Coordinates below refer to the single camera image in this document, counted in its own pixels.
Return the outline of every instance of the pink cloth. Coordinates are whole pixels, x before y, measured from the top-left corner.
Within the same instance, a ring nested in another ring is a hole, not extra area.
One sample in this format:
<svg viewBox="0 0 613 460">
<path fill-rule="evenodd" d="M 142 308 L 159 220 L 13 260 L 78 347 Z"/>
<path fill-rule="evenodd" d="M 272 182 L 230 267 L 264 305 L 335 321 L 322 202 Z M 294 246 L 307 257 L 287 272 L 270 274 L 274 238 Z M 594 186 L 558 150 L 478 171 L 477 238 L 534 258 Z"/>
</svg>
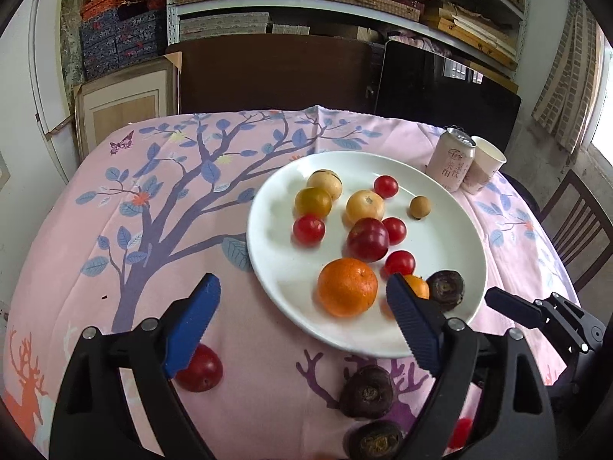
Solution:
<svg viewBox="0 0 613 460">
<path fill-rule="evenodd" d="M 46 455 L 54 402 L 83 328 L 130 330 L 210 271 L 221 280 L 221 304 L 202 341 L 220 355 L 225 376 L 213 390 L 179 396 L 211 450 L 220 460 L 344 458 L 341 440 L 356 422 L 336 409 L 343 372 L 374 360 L 311 338 L 269 300 L 246 252 L 249 201 L 274 170 L 314 152 L 369 151 L 424 170 L 440 133 L 320 107 L 174 116 L 113 133 L 58 199 L 21 272 L 8 327 L 15 335 L 4 351 L 5 401 L 21 427 Z M 483 240 L 488 287 L 530 301 L 552 291 L 576 301 L 550 240 L 501 175 L 477 196 L 455 197 Z M 471 325 L 495 334 L 514 326 L 485 305 Z M 562 360 L 540 333 L 525 333 L 553 383 Z M 16 368 L 30 335 L 29 365 L 38 358 L 40 374 L 23 372 L 22 385 Z M 409 429 L 433 379 L 412 358 L 377 363 L 398 391 L 388 418 Z M 143 444 L 158 451 L 134 381 L 124 377 Z M 464 415 L 474 414 L 477 396 Z"/>
</svg>

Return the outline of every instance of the white cup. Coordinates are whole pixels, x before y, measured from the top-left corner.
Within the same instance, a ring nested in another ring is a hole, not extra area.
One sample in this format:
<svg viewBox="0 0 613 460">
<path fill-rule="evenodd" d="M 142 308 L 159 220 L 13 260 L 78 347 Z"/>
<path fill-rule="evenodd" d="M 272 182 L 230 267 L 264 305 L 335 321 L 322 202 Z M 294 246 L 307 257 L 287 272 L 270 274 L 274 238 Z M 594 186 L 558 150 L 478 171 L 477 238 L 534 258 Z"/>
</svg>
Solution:
<svg viewBox="0 0 613 460">
<path fill-rule="evenodd" d="M 505 155 L 493 144 L 480 136 L 472 136 L 477 145 L 474 161 L 462 181 L 462 189 L 470 194 L 478 194 L 487 185 L 496 171 L 506 163 Z"/>
</svg>

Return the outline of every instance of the orange flower print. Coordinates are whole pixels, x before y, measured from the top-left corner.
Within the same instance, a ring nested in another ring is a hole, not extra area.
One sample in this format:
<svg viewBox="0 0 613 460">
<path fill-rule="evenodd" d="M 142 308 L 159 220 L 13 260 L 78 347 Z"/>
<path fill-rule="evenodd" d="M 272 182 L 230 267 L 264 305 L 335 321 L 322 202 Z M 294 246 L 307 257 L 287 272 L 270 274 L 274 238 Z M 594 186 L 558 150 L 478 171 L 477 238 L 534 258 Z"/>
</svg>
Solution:
<svg viewBox="0 0 613 460">
<path fill-rule="evenodd" d="M 147 192 L 139 192 L 132 199 L 132 204 L 135 206 L 144 206 L 149 202 L 149 194 Z"/>
</svg>

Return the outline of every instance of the patterned curtain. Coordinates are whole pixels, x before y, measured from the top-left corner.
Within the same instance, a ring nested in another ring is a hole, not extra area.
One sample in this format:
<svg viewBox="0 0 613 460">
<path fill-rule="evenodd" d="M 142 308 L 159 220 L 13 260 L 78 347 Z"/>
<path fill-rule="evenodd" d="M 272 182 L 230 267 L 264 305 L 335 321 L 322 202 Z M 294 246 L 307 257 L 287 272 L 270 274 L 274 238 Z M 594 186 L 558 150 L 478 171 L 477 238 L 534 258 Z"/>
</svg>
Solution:
<svg viewBox="0 0 613 460">
<path fill-rule="evenodd" d="M 532 117 L 571 154 L 587 127 L 597 61 L 596 19 L 583 0 L 570 0 L 556 59 Z"/>
</svg>

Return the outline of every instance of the tablecloth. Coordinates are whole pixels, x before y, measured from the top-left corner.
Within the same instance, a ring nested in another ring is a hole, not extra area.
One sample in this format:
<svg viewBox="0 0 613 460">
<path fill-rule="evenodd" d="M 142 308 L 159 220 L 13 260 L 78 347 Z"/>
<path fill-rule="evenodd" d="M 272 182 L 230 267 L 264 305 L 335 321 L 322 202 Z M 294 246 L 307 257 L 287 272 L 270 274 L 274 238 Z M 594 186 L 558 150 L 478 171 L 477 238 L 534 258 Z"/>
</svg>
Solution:
<svg viewBox="0 0 613 460">
<path fill-rule="evenodd" d="M 4 348 L 4 400 L 45 455 L 54 403 L 81 331 L 130 330 L 186 297 L 203 274 L 221 280 L 221 304 L 202 342 L 224 364 L 206 393 L 179 389 L 198 431 L 220 460 L 345 458 L 359 425 L 338 410 L 346 376 L 376 362 L 391 372 L 387 418 L 409 430 L 433 379 L 413 358 L 376 360 L 315 340 L 269 300 L 245 243 L 249 203 L 284 164 L 356 150 L 420 170 L 442 128 L 311 107 L 300 112 L 180 115 L 112 133 L 81 165 L 32 244 L 13 297 Z M 480 194 L 455 198 L 487 258 L 487 286 L 530 301 L 552 291 L 576 301 L 568 275 L 525 202 L 500 174 Z M 509 320 L 482 304 L 471 326 L 503 334 Z M 542 335 L 525 330 L 545 383 L 564 368 Z M 134 380 L 123 372 L 143 444 L 159 451 Z M 464 416 L 476 410 L 472 390 Z"/>
</svg>

